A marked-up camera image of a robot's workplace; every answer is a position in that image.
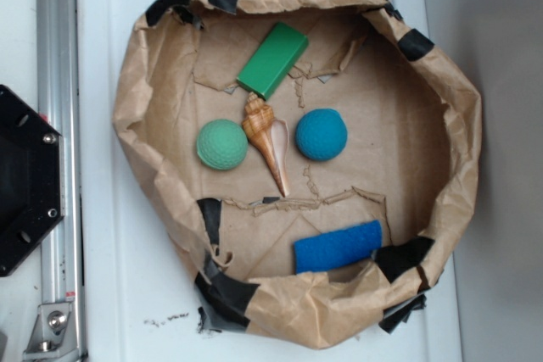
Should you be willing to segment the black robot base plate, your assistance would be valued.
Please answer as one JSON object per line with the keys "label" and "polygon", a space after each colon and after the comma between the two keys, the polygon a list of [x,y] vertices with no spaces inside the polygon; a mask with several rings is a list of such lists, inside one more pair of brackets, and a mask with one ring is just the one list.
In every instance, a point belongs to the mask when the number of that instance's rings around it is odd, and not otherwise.
{"label": "black robot base plate", "polygon": [[63,219],[62,136],[1,86],[1,276],[10,276]]}

